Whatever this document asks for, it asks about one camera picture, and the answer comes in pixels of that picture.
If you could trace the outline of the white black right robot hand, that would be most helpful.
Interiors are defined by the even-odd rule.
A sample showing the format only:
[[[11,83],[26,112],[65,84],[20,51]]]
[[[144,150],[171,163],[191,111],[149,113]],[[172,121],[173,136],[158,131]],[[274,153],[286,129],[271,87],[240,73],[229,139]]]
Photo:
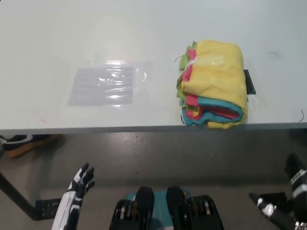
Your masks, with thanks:
[[[285,172],[289,177],[292,190],[292,199],[289,200],[288,207],[293,212],[293,216],[256,193],[250,193],[249,198],[262,215],[278,229],[305,230],[307,228],[307,167],[295,153],[290,153],[286,159]]]

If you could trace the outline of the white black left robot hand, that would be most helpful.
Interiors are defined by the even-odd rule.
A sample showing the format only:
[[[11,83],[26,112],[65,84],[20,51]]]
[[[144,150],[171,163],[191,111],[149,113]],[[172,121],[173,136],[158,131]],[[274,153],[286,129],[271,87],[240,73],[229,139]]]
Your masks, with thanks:
[[[77,229],[83,199],[95,185],[94,168],[85,163],[72,179],[68,189],[61,198],[52,230]]]

